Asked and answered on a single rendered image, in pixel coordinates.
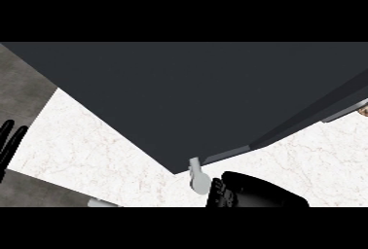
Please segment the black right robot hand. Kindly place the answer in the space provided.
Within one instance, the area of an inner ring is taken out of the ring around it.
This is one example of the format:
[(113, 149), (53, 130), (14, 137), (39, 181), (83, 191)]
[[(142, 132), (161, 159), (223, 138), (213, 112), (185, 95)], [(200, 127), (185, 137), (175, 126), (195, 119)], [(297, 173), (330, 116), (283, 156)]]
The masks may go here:
[(207, 198), (207, 207), (290, 207), (305, 208), (308, 200), (250, 175), (226, 171), (215, 178)]

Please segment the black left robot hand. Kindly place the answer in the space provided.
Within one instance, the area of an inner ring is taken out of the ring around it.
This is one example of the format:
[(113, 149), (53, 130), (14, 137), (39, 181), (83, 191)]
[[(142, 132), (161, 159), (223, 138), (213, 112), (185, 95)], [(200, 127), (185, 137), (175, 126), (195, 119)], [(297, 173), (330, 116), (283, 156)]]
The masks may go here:
[(16, 130), (14, 136), (11, 136), (14, 126), (14, 120), (8, 120), (0, 126), (0, 183), (3, 182), (6, 168), (9, 166), (11, 160), (19, 148), (28, 130), (28, 127), (22, 125)]

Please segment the dark grey cabinet door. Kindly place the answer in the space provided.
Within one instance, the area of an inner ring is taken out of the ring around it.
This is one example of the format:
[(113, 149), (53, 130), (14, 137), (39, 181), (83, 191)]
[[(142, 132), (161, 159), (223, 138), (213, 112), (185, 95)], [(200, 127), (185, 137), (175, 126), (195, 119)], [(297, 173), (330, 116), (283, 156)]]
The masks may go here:
[(368, 86), (368, 43), (5, 46), (173, 173), (271, 145)]

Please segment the dark grey cabinet body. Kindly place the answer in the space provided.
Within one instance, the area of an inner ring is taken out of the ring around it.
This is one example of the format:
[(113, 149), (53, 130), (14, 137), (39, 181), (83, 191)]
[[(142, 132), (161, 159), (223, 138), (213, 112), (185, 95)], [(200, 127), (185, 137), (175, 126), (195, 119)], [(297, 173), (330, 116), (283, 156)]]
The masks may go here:
[(330, 123), (368, 104), (368, 86), (345, 97), (328, 109), (322, 123)]

